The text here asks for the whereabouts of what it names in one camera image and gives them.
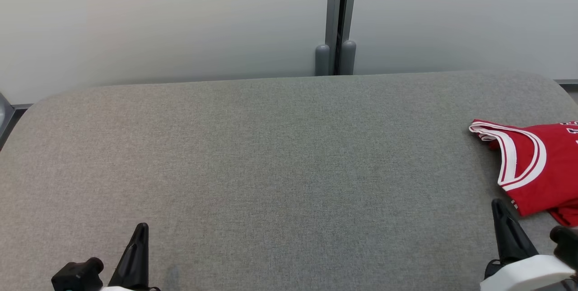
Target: gray fabric surface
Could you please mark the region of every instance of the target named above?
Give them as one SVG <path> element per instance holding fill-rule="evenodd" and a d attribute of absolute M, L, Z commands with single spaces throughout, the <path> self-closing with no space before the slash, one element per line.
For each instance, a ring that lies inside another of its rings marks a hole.
<path fill-rule="evenodd" d="M 102 87 L 34 105 L 0 152 L 0 281 L 50 290 L 137 223 L 150 284 L 477 290 L 498 155 L 474 118 L 578 119 L 553 81 L 467 71 Z M 522 225 L 551 253 L 545 213 Z"/>

